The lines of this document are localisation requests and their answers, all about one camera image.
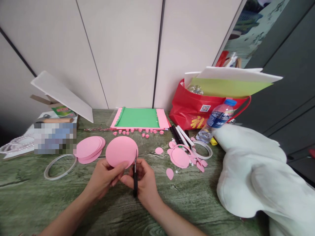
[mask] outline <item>plastic water bottle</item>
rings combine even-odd
[[[209,143],[215,130],[221,128],[233,116],[235,104],[236,101],[226,99],[224,104],[214,108],[206,125],[198,132],[196,139],[206,144]]]

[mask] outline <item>scissors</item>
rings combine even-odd
[[[137,175],[137,169],[136,169],[136,164],[137,164],[137,154],[138,154],[138,150],[136,150],[136,158],[135,158],[135,168],[134,168],[134,197],[137,197],[138,195],[138,175]]]

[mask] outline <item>hand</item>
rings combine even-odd
[[[106,159],[99,160],[93,171],[90,181],[85,187],[83,194],[94,199],[101,199],[114,187],[124,174],[128,162],[123,162],[116,168],[111,167]]]
[[[157,202],[162,201],[158,194],[154,171],[144,159],[137,159],[136,169],[138,173],[138,199],[149,210]],[[120,181],[133,189],[134,179],[132,175],[133,167],[129,169],[128,175],[121,177]]]

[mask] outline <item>white cloth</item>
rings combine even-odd
[[[315,191],[286,164],[276,141],[230,124],[215,138],[226,151],[217,186],[226,210],[243,218],[263,210],[271,236],[315,235]]]

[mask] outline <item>blue bottle cap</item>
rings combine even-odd
[[[224,104],[229,105],[231,107],[235,106],[237,104],[237,101],[234,101],[232,99],[226,99]]]

